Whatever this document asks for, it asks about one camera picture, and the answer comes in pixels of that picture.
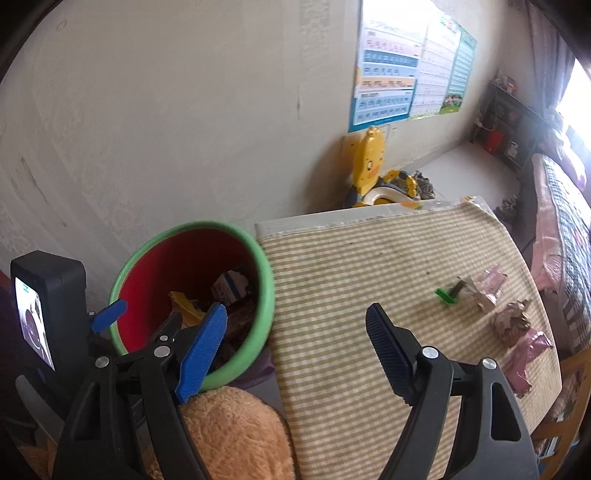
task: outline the metal screw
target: metal screw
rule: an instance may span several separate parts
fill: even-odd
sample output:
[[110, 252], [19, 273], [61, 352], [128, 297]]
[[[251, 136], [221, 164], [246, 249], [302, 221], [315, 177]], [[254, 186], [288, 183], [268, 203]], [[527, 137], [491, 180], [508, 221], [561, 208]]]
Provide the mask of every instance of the metal screw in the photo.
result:
[[157, 356], [158, 358], [164, 358], [165, 356], [168, 356], [170, 354], [170, 347], [166, 346], [166, 345], [160, 345], [159, 347], [156, 347], [156, 349], [154, 350], [154, 356]]
[[95, 366], [98, 368], [104, 368], [109, 365], [109, 357], [108, 356], [100, 356], [96, 359]]
[[426, 356], [427, 358], [437, 358], [439, 356], [439, 352], [432, 346], [426, 346], [423, 349], [423, 356]]
[[482, 365], [488, 370], [494, 370], [496, 368], [496, 362], [492, 358], [483, 358]]

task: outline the green clip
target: green clip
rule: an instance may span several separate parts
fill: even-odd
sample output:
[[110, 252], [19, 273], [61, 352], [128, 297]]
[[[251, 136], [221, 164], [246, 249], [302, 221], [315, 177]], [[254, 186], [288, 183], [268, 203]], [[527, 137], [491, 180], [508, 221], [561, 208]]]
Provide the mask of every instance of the green clip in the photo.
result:
[[460, 290], [464, 287], [464, 285], [466, 285], [466, 282], [460, 279], [460, 281], [456, 283], [449, 292], [446, 292], [438, 288], [437, 290], [435, 290], [435, 295], [439, 296], [448, 305], [454, 305], [455, 303], [457, 303], [457, 296], [460, 293]]

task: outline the wall stain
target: wall stain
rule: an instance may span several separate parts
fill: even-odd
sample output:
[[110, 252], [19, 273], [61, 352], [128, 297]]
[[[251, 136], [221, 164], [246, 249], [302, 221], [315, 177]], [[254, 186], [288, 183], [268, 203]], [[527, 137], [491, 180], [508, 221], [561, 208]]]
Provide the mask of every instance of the wall stain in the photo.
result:
[[45, 194], [39, 188], [39, 185], [37, 184], [37, 181], [35, 180], [35, 177], [33, 176], [33, 172], [29, 168], [29, 165], [27, 164], [27, 161], [25, 160], [25, 157], [21, 157], [21, 165], [22, 165], [22, 167], [25, 170], [25, 174], [27, 174], [27, 180], [31, 182], [31, 184], [37, 189], [37, 191], [39, 193], [41, 193], [41, 196], [43, 197], [43, 200], [45, 200], [45, 203], [48, 204], [49, 206], [51, 206], [51, 204], [47, 200], [47, 197], [45, 196]]
[[[49, 206], [49, 208], [51, 208], [54, 211], [54, 213], [60, 219], [61, 225], [63, 227], [67, 227], [68, 224], [66, 223], [66, 221], [61, 217], [61, 215], [59, 213], [57, 213], [57, 210], [55, 210], [55, 208], [52, 207], [51, 203], [49, 203], [49, 200], [47, 200], [47, 197], [45, 196], [45, 194], [39, 188], [39, 184], [37, 183], [35, 177], [33, 176], [33, 172], [31, 171], [31, 168], [27, 164], [27, 161], [25, 160], [25, 157], [21, 156], [21, 162], [20, 163], [22, 165], [22, 169], [24, 170], [24, 173], [25, 173], [25, 176], [26, 176], [26, 179], [23, 179], [23, 180], [28, 180], [31, 183], [31, 185], [33, 185], [33, 187], [35, 187], [35, 189], [41, 194], [41, 197], [43, 198], [43, 200], [45, 201], [45, 203]], [[24, 199], [24, 195], [22, 193], [22, 189], [19, 187], [19, 185], [16, 182], [16, 180], [11, 177], [10, 181], [12, 183], [12, 187], [14, 188], [17, 196], [22, 201], [24, 201], [25, 199]]]

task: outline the small display screen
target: small display screen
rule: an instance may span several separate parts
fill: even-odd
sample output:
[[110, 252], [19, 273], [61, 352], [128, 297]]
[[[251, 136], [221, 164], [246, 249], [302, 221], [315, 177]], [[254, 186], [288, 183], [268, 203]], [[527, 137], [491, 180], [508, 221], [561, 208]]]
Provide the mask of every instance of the small display screen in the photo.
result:
[[41, 299], [35, 290], [18, 277], [14, 279], [14, 287], [17, 292], [18, 316], [21, 321], [22, 335], [33, 350], [37, 352], [37, 355], [55, 370], [49, 346], [47, 345]]

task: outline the yellow duck toy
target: yellow duck toy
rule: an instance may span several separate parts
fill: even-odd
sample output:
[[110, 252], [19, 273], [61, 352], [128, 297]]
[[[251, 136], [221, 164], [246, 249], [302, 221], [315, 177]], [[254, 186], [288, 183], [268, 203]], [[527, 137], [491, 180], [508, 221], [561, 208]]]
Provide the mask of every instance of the yellow duck toy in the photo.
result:
[[[353, 184], [345, 197], [345, 208], [408, 202], [417, 196], [417, 182], [402, 170], [390, 170], [379, 176], [384, 163], [386, 142], [378, 127], [371, 126], [359, 144], [353, 161]], [[394, 184], [406, 182], [407, 191]]]

